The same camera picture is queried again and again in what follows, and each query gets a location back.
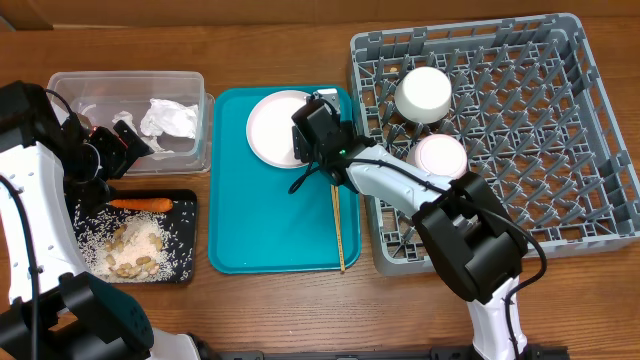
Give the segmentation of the orange carrot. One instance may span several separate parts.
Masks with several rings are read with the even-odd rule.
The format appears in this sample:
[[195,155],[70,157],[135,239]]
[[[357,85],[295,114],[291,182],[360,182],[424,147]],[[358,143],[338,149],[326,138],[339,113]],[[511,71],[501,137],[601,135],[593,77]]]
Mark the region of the orange carrot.
[[173,201],[168,198],[146,198],[146,199],[116,199],[109,202],[116,208],[166,213],[172,210]]

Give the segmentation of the large pink plate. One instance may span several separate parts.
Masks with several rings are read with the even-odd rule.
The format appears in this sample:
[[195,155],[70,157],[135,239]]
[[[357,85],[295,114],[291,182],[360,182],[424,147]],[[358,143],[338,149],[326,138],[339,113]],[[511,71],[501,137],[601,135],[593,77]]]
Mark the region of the large pink plate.
[[246,126],[247,141],[253,153],[268,165],[293,169],[303,166],[294,157],[293,114],[306,104],[309,94],[283,90],[260,100],[252,109]]

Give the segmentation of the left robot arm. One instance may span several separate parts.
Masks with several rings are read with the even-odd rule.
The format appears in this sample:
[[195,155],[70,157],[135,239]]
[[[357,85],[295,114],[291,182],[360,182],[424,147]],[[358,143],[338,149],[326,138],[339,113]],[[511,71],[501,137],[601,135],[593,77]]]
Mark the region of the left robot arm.
[[53,92],[15,81],[1,89],[1,223],[11,266],[1,347],[16,359],[212,359],[192,334],[154,328],[130,295],[90,274],[70,212],[97,210],[151,148],[125,122],[59,120]]

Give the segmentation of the white upturned bowl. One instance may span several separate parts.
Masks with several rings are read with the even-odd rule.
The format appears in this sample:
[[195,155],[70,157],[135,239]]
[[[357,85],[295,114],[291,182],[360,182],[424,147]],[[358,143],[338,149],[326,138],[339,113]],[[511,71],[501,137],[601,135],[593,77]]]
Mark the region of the white upturned bowl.
[[394,94],[399,113],[411,122],[422,124],[435,123],[445,117],[451,98],[451,81],[433,67],[419,67],[408,72]]

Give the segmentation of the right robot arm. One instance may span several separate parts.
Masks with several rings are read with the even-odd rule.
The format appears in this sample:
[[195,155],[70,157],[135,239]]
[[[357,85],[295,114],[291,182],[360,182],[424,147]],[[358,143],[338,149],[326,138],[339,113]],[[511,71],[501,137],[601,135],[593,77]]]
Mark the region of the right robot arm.
[[479,175],[430,175],[344,127],[292,128],[306,173],[376,197],[410,217],[441,280],[469,308],[473,348],[482,359],[519,359],[527,347],[513,299],[527,242]]

